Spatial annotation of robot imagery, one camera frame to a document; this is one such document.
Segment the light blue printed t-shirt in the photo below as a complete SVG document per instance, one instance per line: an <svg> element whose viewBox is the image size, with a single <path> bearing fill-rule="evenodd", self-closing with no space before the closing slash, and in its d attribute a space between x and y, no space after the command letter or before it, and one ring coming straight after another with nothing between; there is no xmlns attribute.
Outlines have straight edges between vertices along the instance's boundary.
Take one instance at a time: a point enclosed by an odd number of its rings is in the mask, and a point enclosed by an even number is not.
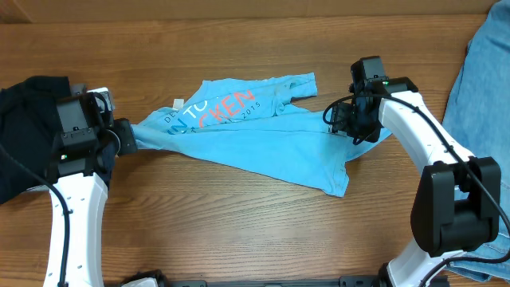
<svg viewBox="0 0 510 287"><path fill-rule="evenodd" d="M203 81L182 107L159 108L132 129L140 149L176 151L342 197L346 162L375 144L332 134L324 112L292 104L317 94L314 73Z"/></svg>

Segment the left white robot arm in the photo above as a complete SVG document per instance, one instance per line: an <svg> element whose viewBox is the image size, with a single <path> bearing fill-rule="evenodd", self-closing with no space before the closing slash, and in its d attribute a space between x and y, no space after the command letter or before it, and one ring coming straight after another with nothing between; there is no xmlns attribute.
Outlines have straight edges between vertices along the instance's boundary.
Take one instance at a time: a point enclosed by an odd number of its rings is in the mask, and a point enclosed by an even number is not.
<svg viewBox="0 0 510 287"><path fill-rule="evenodd" d="M115 119L107 88L75 92L57 102L62 130L47 180L53 208L46 286L102 286L101 229L118 156L137 152L125 118Z"/></svg>

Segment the black folded garment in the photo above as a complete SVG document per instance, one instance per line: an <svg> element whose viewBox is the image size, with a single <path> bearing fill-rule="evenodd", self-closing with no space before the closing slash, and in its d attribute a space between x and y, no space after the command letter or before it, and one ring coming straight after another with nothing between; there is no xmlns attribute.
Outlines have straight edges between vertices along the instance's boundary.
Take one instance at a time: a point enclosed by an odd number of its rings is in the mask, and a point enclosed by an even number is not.
<svg viewBox="0 0 510 287"><path fill-rule="evenodd" d="M67 77L35 76L1 91L1 145L44 178L56 134L62 132L57 101L71 96Z"/></svg>

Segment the blue denim jeans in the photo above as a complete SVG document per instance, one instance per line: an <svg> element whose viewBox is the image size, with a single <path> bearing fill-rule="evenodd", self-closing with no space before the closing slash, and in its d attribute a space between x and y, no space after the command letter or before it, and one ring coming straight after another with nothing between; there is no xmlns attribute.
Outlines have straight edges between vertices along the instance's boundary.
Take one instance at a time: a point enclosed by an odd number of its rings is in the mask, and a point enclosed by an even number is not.
<svg viewBox="0 0 510 287"><path fill-rule="evenodd" d="M442 121L476 157L501 169L500 206L509 213L509 0L495 3L467 47Z"/></svg>

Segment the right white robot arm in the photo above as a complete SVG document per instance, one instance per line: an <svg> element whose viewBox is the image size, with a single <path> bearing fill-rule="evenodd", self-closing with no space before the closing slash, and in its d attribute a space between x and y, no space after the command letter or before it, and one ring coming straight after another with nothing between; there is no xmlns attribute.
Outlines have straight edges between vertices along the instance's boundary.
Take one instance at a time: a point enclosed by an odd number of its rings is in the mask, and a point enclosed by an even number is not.
<svg viewBox="0 0 510 287"><path fill-rule="evenodd" d="M431 115L407 77L389 78L380 57L351 66L349 96L331 103L323 120L354 145L375 143L387 128L421 178L410 214L413 237L376 275L342 276L341 286L447 286L440 272L456 261L484 262L468 253L496 239L508 223L500 207L501 170L492 157L462 147Z"/></svg>

